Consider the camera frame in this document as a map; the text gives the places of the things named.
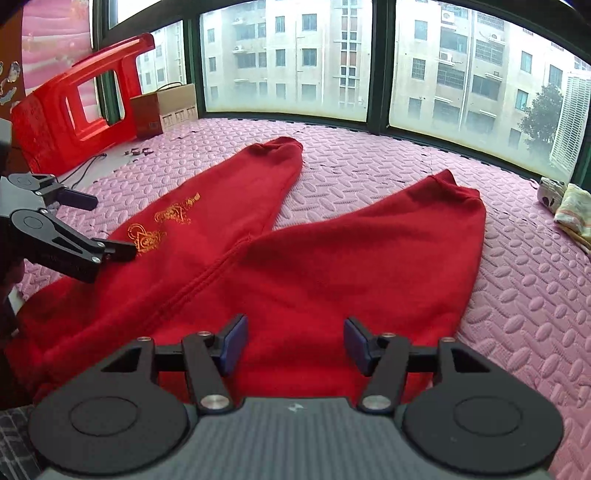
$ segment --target golden pattern on pants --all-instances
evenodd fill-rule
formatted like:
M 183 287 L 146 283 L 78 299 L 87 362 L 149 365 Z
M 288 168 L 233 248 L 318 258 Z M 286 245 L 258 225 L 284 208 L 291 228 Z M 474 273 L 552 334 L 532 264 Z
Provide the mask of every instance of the golden pattern on pants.
M 173 203 L 166 210 L 156 213 L 154 220 L 158 223 L 163 223 L 165 220 L 173 220 L 182 225 L 188 225 L 191 223 L 191 219 L 187 218 L 186 214 L 200 198 L 201 195 L 197 193 L 193 197 L 186 199 L 183 203 Z M 127 229 L 127 234 L 134 241 L 139 254 L 156 250 L 166 236 L 166 232 L 161 230 L 148 232 L 140 223 L 130 225 Z
M 200 198 L 201 195 L 196 194 L 185 200 L 183 203 L 173 203 L 166 210 L 156 213 L 154 215 L 154 220 L 158 223 L 162 223 L 165 220 L 174 220 L 182 225 L 188 225 L 191 223 L 191 219 L 186 217 L 186 213 Z

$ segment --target red plastic stool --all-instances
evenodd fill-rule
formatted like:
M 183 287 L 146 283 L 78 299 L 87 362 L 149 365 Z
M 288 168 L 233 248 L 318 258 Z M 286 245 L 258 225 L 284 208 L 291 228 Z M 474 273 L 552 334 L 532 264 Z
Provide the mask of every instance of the red plastic stool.
M 72 65 L 28 95 L 12 110 L 12 128 L 33 173 L 61 175 L 93 155 L 136 138 L 130 98 L 141 95 L 136 58 L 154 49 L 145 33 L 104 48 Z M 125 118 L 109 126 L 86 115 L 78 87 L 113 70 Z

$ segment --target metal bolt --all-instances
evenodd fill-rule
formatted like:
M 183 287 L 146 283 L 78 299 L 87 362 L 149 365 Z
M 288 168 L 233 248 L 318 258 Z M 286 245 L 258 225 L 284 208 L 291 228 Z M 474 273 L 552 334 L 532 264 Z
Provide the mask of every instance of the metal bolt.
M 378 411 L 385 410 L 392 404 L 392 402 L 383 395 L 368 395 L 363 399 L 361 404 L 368 410 Z
M 230 404 L 230 399 L 223 395 L 207 395 L 201 399 L 201 405 L 208 410 L 222 410 Z

